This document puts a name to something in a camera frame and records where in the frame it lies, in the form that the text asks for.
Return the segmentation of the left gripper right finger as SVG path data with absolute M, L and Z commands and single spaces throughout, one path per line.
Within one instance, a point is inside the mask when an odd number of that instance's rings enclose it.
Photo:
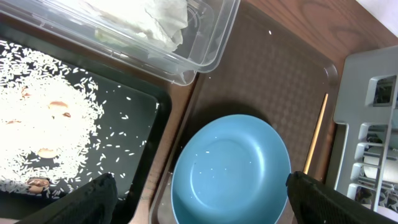
M 392 222 L 390 218 L 360 205 L 301 171 L 289 174 L 286 187 L 298 224 Z

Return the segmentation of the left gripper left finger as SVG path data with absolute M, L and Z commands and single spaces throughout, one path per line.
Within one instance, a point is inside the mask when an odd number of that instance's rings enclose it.
M 117 201 L 114 177 L 103 174 L 17 224 L 110 224 Z

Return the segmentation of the white napkin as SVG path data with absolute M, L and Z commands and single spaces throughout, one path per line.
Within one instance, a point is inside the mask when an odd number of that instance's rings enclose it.
M 182 30 L 188 27 L 186 0 L 87 0 L 79 5 L 167 52 L 183 44 Z

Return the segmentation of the white rice pile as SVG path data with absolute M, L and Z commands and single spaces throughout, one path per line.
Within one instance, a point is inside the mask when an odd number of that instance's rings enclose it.
M 111 174 L 127 199 L 160 104 L 38 50 L 1 41 L 1 191 L 56 200 Z

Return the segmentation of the dark blue plate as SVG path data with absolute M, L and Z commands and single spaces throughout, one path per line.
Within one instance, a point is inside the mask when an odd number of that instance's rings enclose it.
M 186 144 L 174 168 L 177 223 L 277 223 L 291 173 L 277 131 L 250 115 L 218 118 Z

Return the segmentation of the cream cup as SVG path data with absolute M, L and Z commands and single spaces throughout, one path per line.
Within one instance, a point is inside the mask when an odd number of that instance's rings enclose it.
M 372 165 L 379 164 L 379 156 L 382 148 L 372 147 L 364 152 L 363 162 Z M 366 177 L 375 179 L 377 169 L 374 167 L 364 166 L 364 174 Z M 388 150 L 384 166 L 383 181 L 397 183 L 397 149 Z

